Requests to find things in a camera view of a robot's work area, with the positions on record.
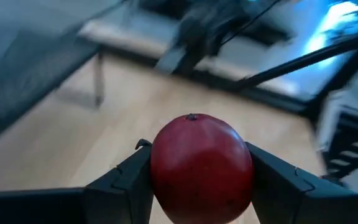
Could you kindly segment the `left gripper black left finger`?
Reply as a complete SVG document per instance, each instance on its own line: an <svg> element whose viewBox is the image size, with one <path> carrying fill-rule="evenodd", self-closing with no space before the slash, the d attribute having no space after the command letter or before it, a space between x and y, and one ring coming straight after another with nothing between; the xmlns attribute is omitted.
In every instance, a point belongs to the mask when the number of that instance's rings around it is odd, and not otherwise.
<svg viewBox="0 0 358 224"><path fill-rule="evenodd" d="M149 223L154 197L149 176L151 146L140 139L133 155L85 187L87 223Z"/></svg>

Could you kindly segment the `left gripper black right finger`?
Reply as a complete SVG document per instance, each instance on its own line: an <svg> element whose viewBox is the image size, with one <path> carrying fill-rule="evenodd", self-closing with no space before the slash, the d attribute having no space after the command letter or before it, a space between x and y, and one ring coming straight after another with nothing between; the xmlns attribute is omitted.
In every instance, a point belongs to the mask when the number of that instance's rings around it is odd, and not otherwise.
<svg viewBox="0 0 358 224"><path fill-rule="evenodd" d="M261 223L344 223L350 190L247 143L255 170L252 205Z"/></svg>

